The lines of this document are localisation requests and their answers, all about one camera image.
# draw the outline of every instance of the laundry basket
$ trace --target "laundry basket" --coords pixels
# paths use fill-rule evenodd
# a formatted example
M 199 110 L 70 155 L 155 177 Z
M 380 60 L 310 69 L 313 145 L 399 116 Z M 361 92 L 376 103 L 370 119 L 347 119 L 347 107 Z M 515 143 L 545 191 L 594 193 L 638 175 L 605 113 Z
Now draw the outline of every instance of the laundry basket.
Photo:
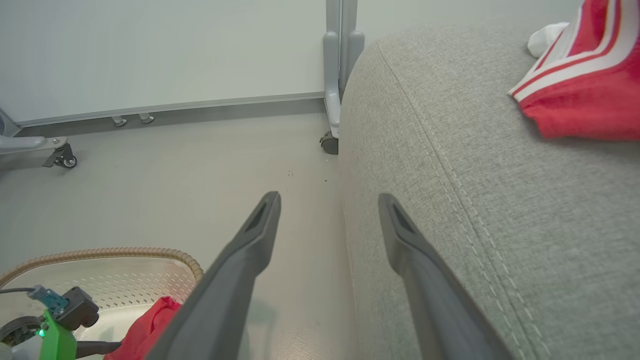
M 171 296 L 184 303 L 200 278 L 198 262 L 178 250 L 95 249 L 28 261 L 2 276 L 0 289 L 41 284 L 63 294 L 78 286 L 100 307 L 100 319 L 88 329 L 80 327 L 76 339 L 120 341 L 159 298 Z M 0 326 L 22 316 L 40 316 L 44 310 L 25 293 L 2 294 Z

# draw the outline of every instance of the wicker rim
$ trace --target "wicker rim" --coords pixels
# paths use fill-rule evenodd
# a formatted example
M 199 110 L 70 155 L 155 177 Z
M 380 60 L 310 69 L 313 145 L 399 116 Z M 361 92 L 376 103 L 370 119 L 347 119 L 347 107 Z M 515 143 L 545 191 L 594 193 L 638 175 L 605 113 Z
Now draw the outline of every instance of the wicker rim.
M 202 268 L 200 264 L 189 254 L 180 250 L 166 249 L 161 247 L 113 247 L 103 249 L 80 250 L 62 252 L 35 258 L 16 266 L 0 277 L 0 288 L 11 280 L 24 274 L 25 272 L 43 265 L 64 263 L 67 261 L 99 259 L 99 258 L 168 258 L 184 263 L 193 272 L 196 284 L 202 278 Z

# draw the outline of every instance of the red fabric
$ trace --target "red fabric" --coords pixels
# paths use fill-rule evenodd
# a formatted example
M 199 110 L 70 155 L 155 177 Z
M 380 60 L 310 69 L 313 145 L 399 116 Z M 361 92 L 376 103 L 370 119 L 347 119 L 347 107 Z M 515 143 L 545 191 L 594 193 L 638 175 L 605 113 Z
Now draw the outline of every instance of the red fabric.
M 640 0 L 586 0 L 579 15 L 566 56 L 541 59 L 510 93 L 545 138 L 640 140 Z
M 575 38 L 569 56 L 593 51 L 600 45 L 604 36 L 605 19 L 607 18 L 607 2 L 585 0 L 582 4 L 582 18 L 578 35 Z
M 105 360 L 143 360 L 154 346 L 164 328 L 178 312 L 180 304 L 171 297 L 160 298 L 129 328 L 118 350 L 107 354 Z
M 537 91 L 520 107 L 545 138 L 640 140 L 639 64 L 636 52 L 617 67 Z

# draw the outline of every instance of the gray fabric upholstery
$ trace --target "gray fabric upholstery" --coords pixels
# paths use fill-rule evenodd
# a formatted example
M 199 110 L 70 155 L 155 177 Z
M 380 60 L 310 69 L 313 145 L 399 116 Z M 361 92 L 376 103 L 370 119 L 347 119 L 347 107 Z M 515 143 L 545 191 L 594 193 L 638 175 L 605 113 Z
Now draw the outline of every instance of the gray fabric upholstery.
M 378 220 L 394 194 L 514 356 L 640 354 L 640 145 L 544 140 L 507 91 L 535 29 L 422 29 L 358 59 L 340 176 L 365 359 L 420 356 Z

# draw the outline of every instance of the black cable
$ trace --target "black cable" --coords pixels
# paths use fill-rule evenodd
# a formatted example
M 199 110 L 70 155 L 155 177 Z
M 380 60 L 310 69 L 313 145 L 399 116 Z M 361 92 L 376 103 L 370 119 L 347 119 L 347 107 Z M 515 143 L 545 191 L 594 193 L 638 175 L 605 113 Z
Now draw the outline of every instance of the black cable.
M 0 294 L 7 294 L 7 293 L 20 293 L 20 292 L 26 292 L 26 293 L 30 293 L 32 291 L 35 291 L 34 288 L 14 288 L 14 289 L 0 289 Z

